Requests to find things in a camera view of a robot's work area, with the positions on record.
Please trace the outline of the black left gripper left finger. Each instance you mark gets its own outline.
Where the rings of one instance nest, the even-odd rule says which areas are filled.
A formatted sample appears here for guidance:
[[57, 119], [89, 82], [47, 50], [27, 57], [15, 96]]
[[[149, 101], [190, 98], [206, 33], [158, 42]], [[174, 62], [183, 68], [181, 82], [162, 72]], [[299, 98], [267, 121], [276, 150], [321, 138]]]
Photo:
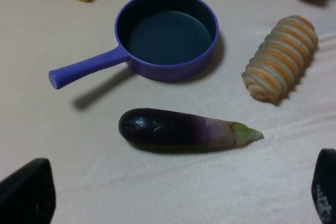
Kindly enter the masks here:
[[56, 191], [50, 161], [36, 158], [1, 181], [1, 223], [52, 221]]

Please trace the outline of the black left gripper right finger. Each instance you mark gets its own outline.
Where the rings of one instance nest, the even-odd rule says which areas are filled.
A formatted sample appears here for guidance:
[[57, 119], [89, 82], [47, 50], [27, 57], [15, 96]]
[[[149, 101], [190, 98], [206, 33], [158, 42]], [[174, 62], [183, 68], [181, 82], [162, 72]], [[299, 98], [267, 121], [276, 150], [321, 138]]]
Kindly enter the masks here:
[[322, 223], [335, 223], [335, 149], [320, 151], [311, 184], [312, 199]]

